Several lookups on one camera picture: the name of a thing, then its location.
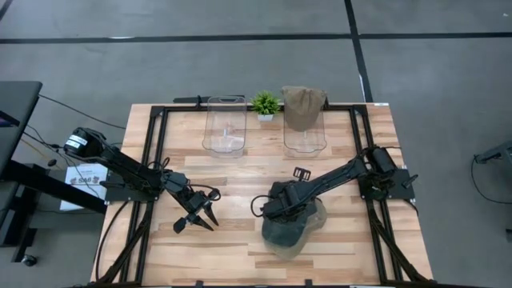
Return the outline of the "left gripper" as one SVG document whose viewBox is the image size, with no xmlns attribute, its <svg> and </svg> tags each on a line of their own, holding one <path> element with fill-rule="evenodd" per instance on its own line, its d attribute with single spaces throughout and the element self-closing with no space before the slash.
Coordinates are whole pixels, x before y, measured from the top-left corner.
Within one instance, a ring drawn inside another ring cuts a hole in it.
<svg viewBox="0 0 512 288">
<path fill-rule="evenodd" d="M 187 212 L 185 217 L 180 218 L 173 224 L 173 230 L 176 234 L 180 234 L 188 224 L 213 231 L 213 227 L 199 216 L 202 210 L 209 220 L 218 226 L 218 220 L 214 215 L 212 204 L 221 198 L 219 189 L 213 188 L 208 194 L 202 190 L 192 191 L 191 189 L 186 189 L 181 191 L 178 196 L 174 196 L 174 198 Z"/>
</svg>

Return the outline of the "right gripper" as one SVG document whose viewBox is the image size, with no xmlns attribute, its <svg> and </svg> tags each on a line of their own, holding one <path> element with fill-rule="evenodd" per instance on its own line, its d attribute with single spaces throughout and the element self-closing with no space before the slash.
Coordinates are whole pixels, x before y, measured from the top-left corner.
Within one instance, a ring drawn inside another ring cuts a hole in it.
<svg viewBox="0 0 512 288">
<path fill-rule="evenodd" d="M 316 185 L 309 182 L 311 172 L 296 167 L 293 172 L 298 180 L 274 182 L 268 192 L 268 201 L 262 215 L 268 219 L 293 217 L 315 198 Z"/>
</svg>

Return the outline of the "beige corduroy cap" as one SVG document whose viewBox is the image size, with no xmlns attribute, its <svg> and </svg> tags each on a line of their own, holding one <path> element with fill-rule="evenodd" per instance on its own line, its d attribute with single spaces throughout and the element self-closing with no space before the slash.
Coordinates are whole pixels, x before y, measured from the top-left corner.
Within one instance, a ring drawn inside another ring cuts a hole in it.
<svg viewBox="0 0 512 288">
<path fill-rule="evenodd" d="M 324 224 L 327 220 L 327 212 L 326 208 L 322 204 L 322 202 L 319 199 L 314 200 L 316 207 L 318 209 L 318 212 L 312 216 L 309 217 L 308 223 L 306 224 L 306 229 L 304 231 L 304 234 L 300 237 L 297 244 L 295 244 L 292 247 L 284 247 L 284 246 L 277 246 L 275 244 L 272 244 L 268 241 L 266 241 L 267 247 L 275 253 L 280 259 L 290 261 L 297 257 L 304 246 L 307 244 L 307 241 L 310 237 L 310 235 L 321 228 L 323 228 Z"/>
<path fill-rule="evenodd" d="M 285 121 L 296 131 L 311 128 L 327 99 L 327 92 L 305 86 L 283 86 Z"/>
</svg>

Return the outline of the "clear plastic bin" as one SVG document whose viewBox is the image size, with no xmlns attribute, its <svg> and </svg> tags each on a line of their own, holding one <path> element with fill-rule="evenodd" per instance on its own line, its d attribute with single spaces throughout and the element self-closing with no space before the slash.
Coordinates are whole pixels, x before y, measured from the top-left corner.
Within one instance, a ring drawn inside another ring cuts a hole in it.
<svg viewBox="0 0 512 288">
<path fill-rule="evenodd" d="M 323 110 L 300 113 L 289 102 L 283 109 L 283 150 L 289 158 L 315 158 L 327 145 Z"/>
<path fill-rule="evenodd" d="M 247 101 L 217 96 L 207 101 L 203 148 L 216 158 L 240 158 L 246 144 Z"/>
</svg>

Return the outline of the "small plant in white pot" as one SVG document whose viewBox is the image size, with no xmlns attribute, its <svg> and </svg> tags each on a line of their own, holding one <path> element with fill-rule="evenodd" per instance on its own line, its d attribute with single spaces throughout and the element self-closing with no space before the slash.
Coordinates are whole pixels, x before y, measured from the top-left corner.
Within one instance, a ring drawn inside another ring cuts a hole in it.
<svg viewBox="0 0 512 288">
<path fill-rule="evenodd" d="M 253 111 L 258 114 L 258 120 L 260 122 L 272 121 L 274 115 L 281 109 L 278 98 L 267 90 L 259 91 L 250 102 Z"/>
</svg>

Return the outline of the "white printed box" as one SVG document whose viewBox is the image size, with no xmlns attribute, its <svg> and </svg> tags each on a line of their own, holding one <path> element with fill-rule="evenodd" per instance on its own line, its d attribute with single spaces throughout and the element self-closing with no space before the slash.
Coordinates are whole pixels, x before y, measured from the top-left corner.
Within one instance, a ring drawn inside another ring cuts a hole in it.
<svg viewBox="0 0 512 288">
<path fill-rule="evenodd" d="M 66 171 L 65 183 L 93 197 L 105 200 L 106 188 L 100 182 L 104 182 L 107 175 L 108 169 L 101 164 L 70 166 Z"/>
</svg>

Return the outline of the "black desk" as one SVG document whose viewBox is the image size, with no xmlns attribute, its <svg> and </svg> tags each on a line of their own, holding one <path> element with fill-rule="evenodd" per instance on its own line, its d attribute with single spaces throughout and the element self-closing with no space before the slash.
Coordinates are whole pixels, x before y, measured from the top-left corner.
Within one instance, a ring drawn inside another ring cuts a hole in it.
<svg viewBox="0 0 512 288">
<path fill-rule="evenodd" d="M 42 194 L 104 214 L 106 205 L 50 176 L 36 164 L 23 164 L 13 154 L 37 105 L 42 84 L 0 81 L 0 248 L 15 248 L 12 261 L 21 262 L 37 230 L 30 226 Z"/>
</svg>

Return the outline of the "grey stand leg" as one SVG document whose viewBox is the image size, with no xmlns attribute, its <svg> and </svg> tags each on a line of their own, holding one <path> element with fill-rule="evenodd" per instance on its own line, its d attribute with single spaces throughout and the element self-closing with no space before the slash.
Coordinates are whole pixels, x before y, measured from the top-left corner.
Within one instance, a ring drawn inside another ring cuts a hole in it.
<svg viewBox="0 0 512 288">
<path fill-rule="evenodd" d="M 512 164 L 512 141 L 504 142 L 481 154 L 475 155 L 475 161 L 478 164 L 485 164 L 492 159 L 507 160 Z"/>
</svg>

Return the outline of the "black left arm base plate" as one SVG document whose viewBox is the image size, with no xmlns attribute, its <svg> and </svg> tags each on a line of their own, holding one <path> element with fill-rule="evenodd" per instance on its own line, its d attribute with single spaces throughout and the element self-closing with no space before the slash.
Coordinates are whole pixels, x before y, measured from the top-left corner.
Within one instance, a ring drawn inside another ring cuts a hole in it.
<svg viewBox="0 0 512 288">
<path fill-rule="evenodd" d="M 102 185 L 106 188 L 105 200 L 108 202 L 152 202 L 159 200 L 160 193 L 141 192 L 131 188 L 118 174 L 108 172 Z"/>
</svg>

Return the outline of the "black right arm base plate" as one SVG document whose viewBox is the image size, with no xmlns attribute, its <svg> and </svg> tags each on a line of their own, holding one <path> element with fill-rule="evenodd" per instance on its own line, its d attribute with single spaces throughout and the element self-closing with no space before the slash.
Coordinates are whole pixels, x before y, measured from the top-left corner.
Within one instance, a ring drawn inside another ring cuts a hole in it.
<svg viewBox="0 0 512 288">
<path fill-rule="evenodd" d="M 382 201 L 384 199 L 415 198 L 412 183 L 418 178 L 417 174 L 410 175 L 407 169 L 397 169 L 389 178 L 360 178 L 358 180 L 360 195 L 364 199 Z"/>
</svg>

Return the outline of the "black aluminium rig frame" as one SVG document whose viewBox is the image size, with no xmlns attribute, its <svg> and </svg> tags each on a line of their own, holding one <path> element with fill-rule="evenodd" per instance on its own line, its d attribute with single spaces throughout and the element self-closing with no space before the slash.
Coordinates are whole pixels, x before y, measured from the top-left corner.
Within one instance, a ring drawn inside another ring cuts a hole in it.
<svg viewBox="0 0 512 288">
<path fill-rule="evenodd" d="M 261 220 L 250 212 L 275 181 L 291 177 L 295 167 L 320 175 L 345 164 L 358 148 L 398 141 L 388 106 L 333 103 L 324 115 L 327 146 L 316 158 L 289 158 L 283 150 L 283 117 L 260 122 L 247 115 L 246 145 L 240 158 L 213 158 L 202 147 L 206 108 L 192 104 L 132 106 L 122 151 L 148 163 L 168 158 L 170 168 L 192 182 L 215 186 L 222 197 L 214 204 L 218 226 L 173 232 L 182 208 L 168 194 L 152 205 L 113 202 L 102 228 L 102 253 L 92 275 L 103 276 L 126 245 L 130 227 L 150 211 L 148 232 L 126 264 L 127 279 L 144 287 L 313 288 L 393 286 L 394 260 L 388 249 L 374 250 L 367 206 L 356 182 L 324 194 L 326 224 L 312 233 L 304 251 L 288 262 L 266 250 Z"/>
</svg>

